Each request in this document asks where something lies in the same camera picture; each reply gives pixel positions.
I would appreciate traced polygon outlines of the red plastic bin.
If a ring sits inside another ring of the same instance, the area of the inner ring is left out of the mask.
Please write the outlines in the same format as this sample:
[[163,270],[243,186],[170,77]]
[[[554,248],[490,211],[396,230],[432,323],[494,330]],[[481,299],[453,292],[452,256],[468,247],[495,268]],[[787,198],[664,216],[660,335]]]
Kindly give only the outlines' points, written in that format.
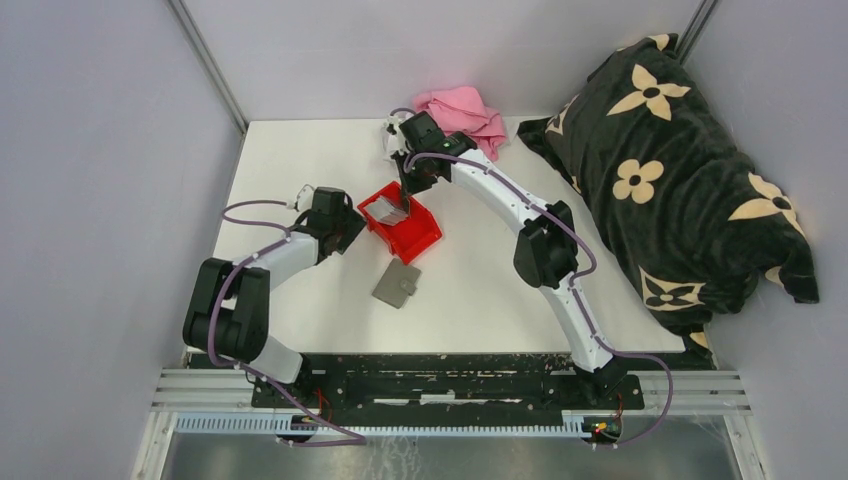
[[[365,217],[368,230],[384,241],[392,255],[410,265],[440,241],[443,233],[432,213],[418,200],[409,200],[408,211],[401,208],[401,200],[401,184],[393,181],[360,202],[357,209]],[[376,214],[369,212],[378,201],[391,203],[406,217],[394,224],[379,221]]]

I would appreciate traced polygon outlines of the grey card holder wallet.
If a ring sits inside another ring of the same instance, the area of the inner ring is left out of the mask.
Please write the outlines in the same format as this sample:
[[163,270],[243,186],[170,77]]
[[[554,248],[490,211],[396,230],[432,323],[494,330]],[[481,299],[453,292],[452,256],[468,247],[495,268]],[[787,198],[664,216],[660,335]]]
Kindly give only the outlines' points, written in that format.
[[417,291],[421,271],[393,258],[372,291],[372,296],[396,309],[402,308]]

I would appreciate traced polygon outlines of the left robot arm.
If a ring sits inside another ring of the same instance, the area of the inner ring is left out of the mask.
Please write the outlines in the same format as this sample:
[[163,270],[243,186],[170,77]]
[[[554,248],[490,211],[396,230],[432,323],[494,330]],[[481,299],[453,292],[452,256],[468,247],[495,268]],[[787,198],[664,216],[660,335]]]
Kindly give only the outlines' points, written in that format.
[[182,327],[185,345],[207,353],[216,366],[240,367],[276,381],[291,406],[307,404],[315,391],[306,356],[269,330],[270,295],[298,273],[343,254],[366,225],[348,193],[318,187],[290,226],[258,221],[278,231],[269,245],[236,259],[201,263]]

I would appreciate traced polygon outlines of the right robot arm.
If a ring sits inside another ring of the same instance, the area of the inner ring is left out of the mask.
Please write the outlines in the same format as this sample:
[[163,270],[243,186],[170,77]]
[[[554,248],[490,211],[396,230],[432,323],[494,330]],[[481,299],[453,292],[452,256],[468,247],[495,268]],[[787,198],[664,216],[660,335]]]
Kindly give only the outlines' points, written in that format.
[[427,113],[400,116],[386,132],[396,162],[403,205],[440,180],[472,194],[515,234],[513,267],[552,309],[570,346],[579,377],[580,400],[602,408],[618,393],[627,371],[597,324],[580,282],[576,234],[570,207],[549,203],[521,187],[491,162],[467,135],[445,134]]

